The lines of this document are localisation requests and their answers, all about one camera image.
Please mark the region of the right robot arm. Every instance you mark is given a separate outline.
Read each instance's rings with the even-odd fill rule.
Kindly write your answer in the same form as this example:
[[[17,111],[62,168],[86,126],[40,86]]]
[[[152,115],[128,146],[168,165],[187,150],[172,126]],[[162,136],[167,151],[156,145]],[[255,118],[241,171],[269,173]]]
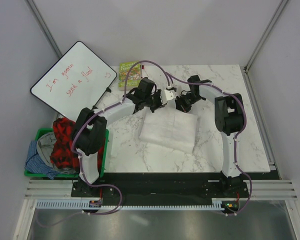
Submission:
[[[247,116],[239,93],[226,93],[212,81],[192,75],[187,80],[189,91],[175,99],[176,109],[184,113],[200,100],[214,104],[214,123],[221,133],[223,164],[220,172],[219,191],[225,197],[244,190],[243,170],[239,166],[239,136],[246,128]]]

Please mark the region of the white long sleeve shirt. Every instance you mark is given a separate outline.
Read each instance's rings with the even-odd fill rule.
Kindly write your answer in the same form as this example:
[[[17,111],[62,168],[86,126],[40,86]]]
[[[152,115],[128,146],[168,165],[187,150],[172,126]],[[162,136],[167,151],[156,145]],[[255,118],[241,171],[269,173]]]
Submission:
[[[146,112],[139,139],[191,154],[195,147],[197,129],[197,115],[164,107],[155,112]]]

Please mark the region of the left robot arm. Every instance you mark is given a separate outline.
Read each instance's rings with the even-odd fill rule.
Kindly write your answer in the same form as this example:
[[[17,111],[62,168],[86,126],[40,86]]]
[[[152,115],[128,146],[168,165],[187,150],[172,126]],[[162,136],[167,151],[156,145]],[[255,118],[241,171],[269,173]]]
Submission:
[[[100,191],[97,166],[89,166],[93,162],[90,156],[96,155],[105,142],[107,126],[144,108],[151,112],[164,107],[167,103],[167,90],[156,88],[156,84],[143,78],[138,87],[124,92],[122,100],[98,111],[84,108],[79,113],[72,131],[71,151],[78,155],[79,175],[84,181],[82,191],[89,197]]]

